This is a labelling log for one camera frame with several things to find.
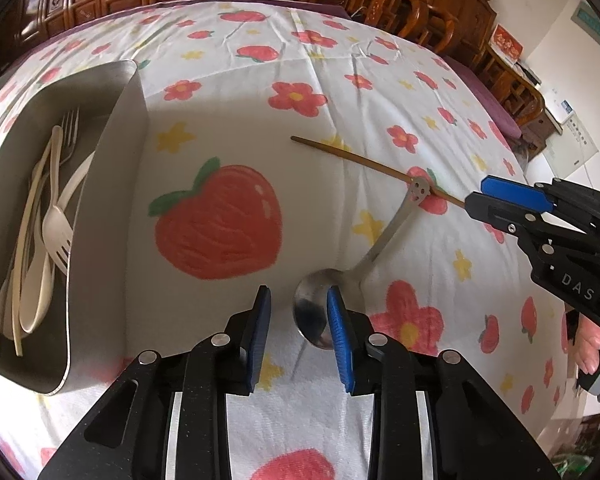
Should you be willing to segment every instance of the wooden chair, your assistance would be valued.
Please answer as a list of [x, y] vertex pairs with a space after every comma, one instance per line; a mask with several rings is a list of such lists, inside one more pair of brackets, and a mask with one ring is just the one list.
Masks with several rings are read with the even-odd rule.
[[[347, 11], [352, 17], [362, 15], [365, 25], [426, 46], [436, 54], [450, 52], [461, 39], [458, 19], [425, 0], [350, 0]], [[430, 44], [439, 36], [437, 43]]]

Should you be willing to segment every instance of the strawberry print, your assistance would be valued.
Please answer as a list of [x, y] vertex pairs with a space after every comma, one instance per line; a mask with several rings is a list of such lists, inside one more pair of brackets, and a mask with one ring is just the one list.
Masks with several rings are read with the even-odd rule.
[[542, 382], [544, 383], [544, 387], [548, 388], [549, 383], [551, 382], [551, 378], [554, 376], [554, 360], [550, 358], [547, 362], [544, 363], [544, 378], [542, 378]]
[[389, 285], [386, 312], [371, 316], [376, 332], [383, 332], [419, 354], [438, 355], [445, 323], [433, 306], [419, 306], [413, 287], [403, 280]]
[[295, 110], [305, 117], [317, 117], [318, 106], [327, 103], [322, 94], [314, 94], [314, 89], [307, 83], [283, 83], [278, 81], [271, 85], [278, 95], [269, 98], [269, 106], [277, 110]]
[[416, 152], [416, 144], [418, 137], [413, 134], [408, 134], [401, 126], [397, 124], [386, 129], [386, 132], [393, 137], [394, 144], [398, 148], [404, 148], [409, 153]]
[[534, 298], [531, 296], [526, 298], [525, 304], [522, 306], [520, 321], [522, 322], [522, 333], [528, 336], [530, 343], [533, 343], [538, 329], [538, 313], [536, 312]]
[[513, 169], [513, 166], [511, 165], [511, 163], [506, 158], [503, 158], [502, 162], [504, 163], [505, 167], [507, 168], [507, 171], [509, 171], [509, 174], [511, 176], [514, 176], [516, 174], [516, 170]]
[[365, 90], [373, 89], [373, 84], [366, 77], [362, 77], [361, 75], [346, 75], [344, 77], [351, 81], [356, 88], [364, 88]]
[[38, 83], [40, 83], [40, 84], [48, 83], [49, 81], [51, 81], [53, 78], [55, 78], [58, 75], [58, 72], [60, 72], [59, 66], [57, 66], [55, 68], [50, 68], [45, 73], [43, 73], [43, 75], [40, 76], [40, 79], [38, 79]]
[[[430, 170], [429, 168], [427, 168], [427, 171], [425, 171], [422, 168], [413, 166], [409, 169], [409, 171], [407, 171], [407, 175], [410, 177], [424, 177], [427, 179], [430, 185], [436, 185], [436, 175], [433, 173], [433, 170]], [[447, 210], [446, 200], [434, 194], [430, 194], [426, 197], [426, 199], [420, 202], [419, 207], [424, 209], [424, 211], [427, 213], [431, 213], [433, 215], [443, 215]]]
[[250, 480], [333, 480], [333, 465], [315, 449], [300, 449], [270, 460]]
[[398, 50], [398, 47], [395, 45], [395, 43], [392, 43], [391, 41], [387, 41], [387, 40], [383, 40], [382, 38], [379, 38], [378, 36], [376, 36], [376, 43], [380, 43], [382, 46], [387, 47], [389, 50]]
[[484, 330], [478, 338], [480, 350], [485, 354], [492, 353], [500, 342], [500, 327], [498, 318], [495, 316], [484, 316]]
[[324, 20], [323, 23], [327, 27], [337, 28], [338, 30], [349, 30], [349, 27], [345, 27], [342, 23], [334, 22], [333, 20]]
[[202, 165], [191, 189], [149, 205], [155, 245], [174, 267], [199, 280], [267, 269], [282, 244], [282, 214], [271, 184], [247, 166]]
[[369, 54], [369, 57], [371, 59], [373, 59], [376, 63], [380, 63], [381, 65], [388, 65], [389, 64], [389, 62], [387, 60], [383, 59], [380, 56], [376, 56], [376, 54]]
[[452, 124], [453, 126], [456, 126], [456, 124], [458, 124], [458, 121], [456, 121], [456, 118], [449, 110], [445, 110], [444, 108], [438, 108], [438, 113], [447, 123]]
[[520, 403], [520, 411], [523, 415], [529, 411], [532, 400], [534, 400], [534, 388], [533, 386], [528, 386], [525, 393], [522, 394], [522, 402]]
[[274, 48], [263, 45], [242, 46], [236, 51], [237, 57], [248, 57], [257, 63], [273, 61], [274, 59], [278, 59], [279, 55], [278, 51]]
[[220, 19], [226, 22], [263, 22], [267, 17], [255, 10], [236, 10], [235, 12], [222, 12]]
[[487, 134], [482, 130], [482, 128], [480, 127], [480, 124], [478, 123], [474, 123], [471, 119], [467, 119], [469, 121], [469, 126], [471, 126], [471, 129], [474, 131], [474, 133], [480, 137], [481, 139], [486, 139], [487, 138]]
[[160, 14], [154, 14], [153, 16], [149, 16], [148, 18], [145, 18], [144, 20], [140, 21], [139, 25], [149, 25], [149, 23], [153, 23], [159, 19]]
[[507, 139], [504, 138], [504, 136], [502, 135], [502, 133], [501, 133], [499, 127], [496, 125], [496, 123], [494, 123], [493, 121], [489, 121], [489, 127], [490, 127], [491, 131], [493, 132], [493, 135], [496, 136], [496, 139], [498, 139], [505, 148], [507, 148], [509, 151], [511, 151], [511, 146], [509, 146]]
[[107, 50], [109, 47], [111, 46], [110, 43], [105, 43], [104, 45], [100, 45], [97, 46], [96, 48], [94, 48], [91, 53], [96, 56], [96, 54], [99, 54], [101, 52], [104, 52], [105, 50]]
[[192, 40], [206, 40], [206, 38], [210, 38], [213, 33], [213, 30], [197, 30], [196, 32], [187, 34], [187, 38], [191, 38]]
[[495, 238], [499, 244], [504, 243], [504, 233], [502, 231], [499, 231], [498, 229], [493, 227], [491, 224], [483, 224], [483, 225], [484, 225], [484, 228], [487, 229], [488, 232], [490, 232], [493, 236], [495, 236]]
[[315, 32], [314, 30], [292, 32], [291, 35], [298, 38], [302, 43], [320, 45], [326, 48], [333, 48], [338, 44], [336, 40], [325, 38], [320, 32]]
[[420, 79], [420, 81], [422, 81], [423, 83], [425, 83], [432, 90], [437, 90], [438, 89], [438, 83], [436, 83], [435, 81], [433, 81], [433, 79], [430, 78], [428, 75], [423, 74], [422, 72], [414, 72], [414, 74], [415, 74], [415, 76], [418, 79]]
[[191, 99], [193, 92], [200, 90], [201, 87], [202, 84], [197, 81], [188, 81], [186, 79], [177, 81], [164, 89], [166, 92], [164, 100], [173, 101], [177, 99], [178, 101], [186, 101], [187, 99]]
[[450, 71], [450, 70], [451, 70], [451, 69], [450, 69], [450, 68], [449, 68], [449, 67], [446, 65], [446, 63], [445, 63], [444, 61], [442, 61], [442, 60], [441, 60], [439, 57], [434, 57], [434, 58], [432, 58], [432, 59], [433, 59], [434, 63], [435, 63], [436, 65], [438, 65], [439, 67], [442, 67], [442, 68], [444, 68], [445, 70], [448, 70], [448, 71]]

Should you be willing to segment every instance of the red flower print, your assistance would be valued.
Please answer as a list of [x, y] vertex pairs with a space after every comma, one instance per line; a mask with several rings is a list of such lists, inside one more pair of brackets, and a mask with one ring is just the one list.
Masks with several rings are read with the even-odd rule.
[[551, 378], [554, 376], [554, 360], [549, 358], [547, 362], [544, 363], [544, 378], [542, 382], [544, 383], [544, 387], [548, 388], [549, 383], [551, 382]]
[[173, 101], [174, 99], [177, 99], [178, 101], [186, 101], [187, 99], [191, 99], [193, 92], [200, 90], [201, 86], [202, 85], [197, 81], [183, 79], [164, 89], [166, 92], [164, 100]]
[[315, 32], [313, 30], [305, 30], [303, 32], [292, 32], [292, 36], [295, 36], [302, 43], [314, 44], [324, 46], [326, 48], [333, 48], [338, 44], [336, 40], [332, 40], [331, 38], [325, 38], [320, 32]]
[[386, 129], [386, 132], [394, 138], [394, 144], [398, 148], [405, 148], [409, 153], [416, 152], [418, 137], [408, 134], [397, 124]]
[[451, 70], [451, 69], [450, 69], [450, 68], [449, 68], [449, 67], [446, 65], [446, 63], [445, 63], [444, 61], [442, 61], [442, 60], [441, 60], [439, 57], [434, 57], [434, 58], [432, 58], [432, 59], [433, 59], [433, 61], [436, 63], [436, 65], [438, 65], [438, 66], [440, 66], [440, 67], [444, 68], [445, 70]]
[[55, 68], [50, 68], [45, 73], [43, 73], [43, 75], [40, 76], [40, 79], [38, 79], [38, 83], [40, 83], [40, 84], [48, 83], [49, 81], [51, 81], [53, 78], [55, 78], [58, 75], [58, 72], [60, 72], [59, 66], [57, 66]]
[[511, 151], [511, 146], [509, 146], [509, 143], [507, 142], [507, 139], [504, 138], [504, 136], [502, 135], [500, 129], [496, 126], [496, 123], [494, 123], [493, 121], [489, 121], [489, 127], [491, 128], [491, 131], [493, 132], [493, 135], [496, 136], [496, 138], [502, 143], [502, 145], [505, 148], [507, 148], [509, 151]]
[[440, 311], [418, 305], [415, 290], [403, 280], [389, 285], [386, 312], [371, 316], [376, 332], [383, 332], [419, 354], [438, 355], [438, 342], [445, 323]]
[[4, 101], [11, 92], [13, 92], [14, 88], [16, 88], [16, 82], [15, 81], [13, 83], [11, 83], [9, 86], [7, 86], [7, 88], [5, 88], [1, 92], [1, 94], [0, 94], [0, 103], [2, 101]]
[[416, 75], [416, 77], [418, 79], [420, 79], [420, 81], [422, 81], [423, 83], [426, 83], [426, 85], [431, 88], [432, 90], [437, 90], [438, 89], [438, 83], [436, 83], [435, 81], [433, 81], [432, 78], [430, 78], [428, 75], [423, 74], [422, 72], [414, 72], [414, 74]]
[[269, 106], [277, 110], [295, 110], [305, 117], [317, 117], [318, 106], [327, 103], [322, 94], [314, 94], [307, 83], [283, 83], [277, 81], [271, 85], [278, 95], [269, 98]]
[[529, 411], [532, 400], [534, 400], [534, 388], [533, 386], [528, 386], [525, 393], [522, 394], [522, 402], [520, 403], [520, 411], [523, 415]]
[[362, 77], [361, 75], [346, 75], [345, 79], [348, 79], [353, 83], [356, 88], [364, 88], [365, 90], [372, 90], [373, 85], [369, 79]]
[[57, 47], [53, 47], [50, 48], [49, 50], [47, 50], [44, 54], [44, 56], [42, 56], [40, 58], [40, 61], [44, 61], [47, 57], [51, 56], [51, 54], [53, 54], [58, 48]]
[[104, 52], [105, 50], [107, 50], [109, 47], [111, 46], [110, 43], [105, 43], [104, 45], [101, 46], [97, 46], [96, 48], [94, 48], [91, 53], [95, 56], [96, 54], [99, 54], [101, 52]]
[[40, 450], [40, 463], [42, 464], [42, 467], [44, 467], [49, 462], [49, 460], [51, 459], [51, 457], [54, 455], [55, 452], [56, 452], [55, 447], [43, 447]]
[[509, 171], [509, 174], [511, 176], [514, 176], [516, 174], [516, 170], [513, 169], [513, 166], [511, 165], [511, 163], [506, 158], [503, 158], [502, 161], [504, 162], [504, 165], [507, 167], [507, 171]]
[[369, 57], [373, 59], [376, 63], [380, 63], [381, 65], [388, 65], [389, 62], [380, 56], [376, 56], [376, 54], [369, 54]]
[[487, 134], [482, 130], [482, 128], [480, 127], [480, 124], [478, 123], [474, 123], [471, 119], [467, 119], [469, 121], [469, 126], [471, 126], [471, 129], [474, 131], [474, 133], [480, 137], [481, 139], [486, 139], [487, 138]]
[[13, 452], [13, 449], [11, 449], [11, 446], [9, 444], [7, 444], [1, 438], [0, 438], [0, 451], [2, 452], [4, 457], [7, 459], [7, 462], [9, 462], [11, 464], [11, 467], [13, 467], [13, 469], [16, 471], [16, 473], [18, 473], [20, 476], [24, 476], [24, 469], [20, 465], [20, 462], [18, 462], [18, 459], [16, 458], [16, 454]]
[[334, 22], [333, 20], [324, 20], [323, 23], [327, 27], [337, 28], [338, 30], [349, 30], [349, 27], [345, 27], [342, 23]]
[[251, 480], [333, 480], [333, 465], [315, 449], [300, 449], [275, 457], [259, 467]]
[[62, 50], [60, 52], [69, 52], [70, 50], [73, 50], [74, 48], [78, 48], [83, 43], [84, 43], [84, 40], [70, 41], [64, 47], [62, 47]]
[[139, 25], [149, 25], [149, 23], [153, 23], [156, 20], [160, 19], [160, 14], [154, 14], [153, 16], [149, 16], [148, 18], [145, 18], [144, 20], [141, 20], [139, 22]]
[[444, 108], [438, 108], [438, 113], [442, 115], [442, 118], [447, 123], [452, 124], [453, 126], [456, 126], [456, 124], [458, 124], [458, 121], [456, 121], [456, 118], [449, 110], [445, 110]]
[[380, 43], [382, 46], [387, 47], [389, 50], [398, 50], [398, 47], [395, 43], [392, 43], [391, 41], [383, 40], [382, 38], [379, 38], [378, 36], [376, 36], [376, 43]]
[[206, 40], [206, 38], [209, 38], [213, 33], [213, 30], [197, 30], [196, 32], [187, 34], [187, 38], [191, 38], [192, 40]]
[[484, 227], [485, 229], [487, 229], [488, 232], [490, 232], [496, 237], [496, 240], [499, 244], [504, 243], [504, 233], [502, 231], [498, 231], [495, 227], [491, 226], [490, 224], [484, 224]]
[[[430, 185], [435, 186], [436, 180], [433, 171], [427, 169], [427, 171], [414, 166], [407, 171], [407, 175], [410, 177], [421, 176], [427, 179]], [[430, 194], [426, 197], [422, 202], [420, 202], [420, 207], [424, 209], [427, 213], [431, 213], [433, 215], [443, 215], [446, 213], [448, 206], [446, 205], [446, 200], [444, 198], [440, 198], [434, 194]]]
[[562, 351], [567, 353], [569, 351], [569, 340], [567, 339], [567, 314], [562, 314], [562, 333], [560, 334], [560, 345]]

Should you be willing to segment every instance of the wooden chopstick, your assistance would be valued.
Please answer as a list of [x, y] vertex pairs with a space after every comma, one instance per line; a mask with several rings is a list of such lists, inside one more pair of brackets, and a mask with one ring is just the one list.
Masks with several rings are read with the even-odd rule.
[[[306, 146], [311, 146], [312, 148], [316, 148], [322, 152], [331, 153], [331, 155], [339, 156], [340, 158], [346, 158], [347, 160], [356, 162], [357, 164], [361, 164], [362, 166], [366, 166], [372, 170], [376, 170], [380, 173], [384, 173], [385, 175], [397, 178], [398, 180], [404, 181], [407, 184], [410, 184], [412, 181], [412, 178], [409, 175], [402, 173], [401, 171], [394, 170], [394, 168], [389, 168], [388, 166], [380, 164], [379, 162], [371, 160], [370, 158], [365, 158], [364, 156], [356, 155], [355, 153], [347, 152], [345, 150], [341, 150], [340, 148], [334, 148], [333, 146], [323, 144], [322, 142], [315, 142], [315, 140], [303, 139], [302, 137], [291, 136], [291, 140], [299, 142], [300, 144], [305, 144]], [[431, 186], [431, 192], [434, 195], [444, 198], [448, 202], [451, 202], [452, 204], [464, 209], [464, 202], [462, 200], [457, 199], [455, 196], [449, 195], [449, 193], [445, 193], [439, 187]]]

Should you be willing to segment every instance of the floral tablecloth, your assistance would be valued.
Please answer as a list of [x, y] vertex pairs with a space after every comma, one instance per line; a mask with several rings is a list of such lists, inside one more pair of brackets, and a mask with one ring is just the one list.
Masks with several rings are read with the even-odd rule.
[[[0, 92], [0, 116], [12, 107], [0, 142], [45, 84], [128, 58], [141, 69], [150, 136], [130, 218], [127, 354], [187, 351], [269, 285], [260, 384], [228, 401], [234, 478], [365, 477], [372, 400], [346, 396], [333, 353], [304, 343], [290, 306], [304, 275], [360, 259], [406, 186], [289, 137], [460, 198], [487, 174], [522, 182], [516, 159], [429, 50], [328, 15], [231, 2], [138, 9], [44, 45]], [[363, 293], [377, 330], [417, 352], [457, 349], [538, 434], [564, 395], [566, 334], [561, 302], [529, 273], [515, 238], [432, 196]], [[24, 478], [110, 380], [41, 397], [0, 377], [0, 447]]]

